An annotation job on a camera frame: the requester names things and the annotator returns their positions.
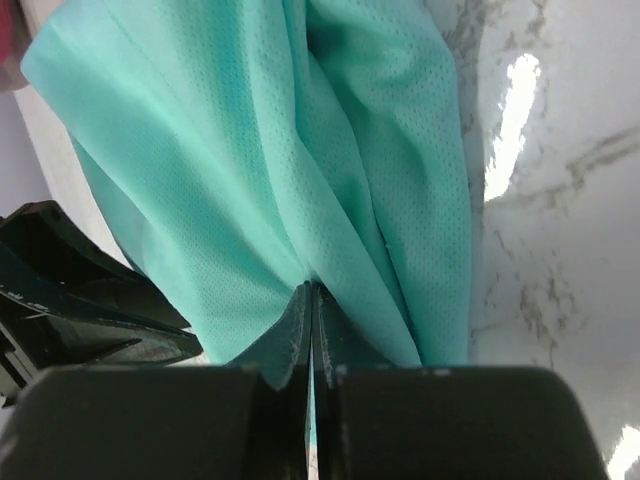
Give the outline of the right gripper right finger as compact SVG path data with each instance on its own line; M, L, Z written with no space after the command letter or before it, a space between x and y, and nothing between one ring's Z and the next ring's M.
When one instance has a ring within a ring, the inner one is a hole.
M539 367L401 368L311 287L323 479L603 479L571 388Z

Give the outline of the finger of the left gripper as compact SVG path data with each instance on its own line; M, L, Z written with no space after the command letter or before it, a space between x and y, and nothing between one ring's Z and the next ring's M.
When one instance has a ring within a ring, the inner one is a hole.
M188 322L145 276L54 201L1 221L1 331L35 365L169 365L200 355Z

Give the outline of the clear plastic bin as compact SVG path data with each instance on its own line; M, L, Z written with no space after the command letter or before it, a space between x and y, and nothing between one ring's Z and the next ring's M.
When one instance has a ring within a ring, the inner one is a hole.
M31 43L32 43L33 38L35 37L39 29L39 21L37 19L36 13L33 11L33 2L24 1L24 0L17 0L17 1L21 3L21 7L23 9L24 16L31 34ZM20 67L20 64L24 55L20 60L10 59L6 63L1 64L1 92L2 93L22 89L28 84L28 81L22 74L21 67Z

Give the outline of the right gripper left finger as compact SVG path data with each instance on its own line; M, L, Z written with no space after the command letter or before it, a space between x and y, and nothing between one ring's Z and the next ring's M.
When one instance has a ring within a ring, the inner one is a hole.
M18 398L5 479L304 479L311 287L226 365L66 367Z

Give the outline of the teal t shirt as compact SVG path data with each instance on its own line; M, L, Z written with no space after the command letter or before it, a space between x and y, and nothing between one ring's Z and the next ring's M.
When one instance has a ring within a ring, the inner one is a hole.
M395 363L466 362L456 69L424 2L68 1L21 69L213 362L308 280Z

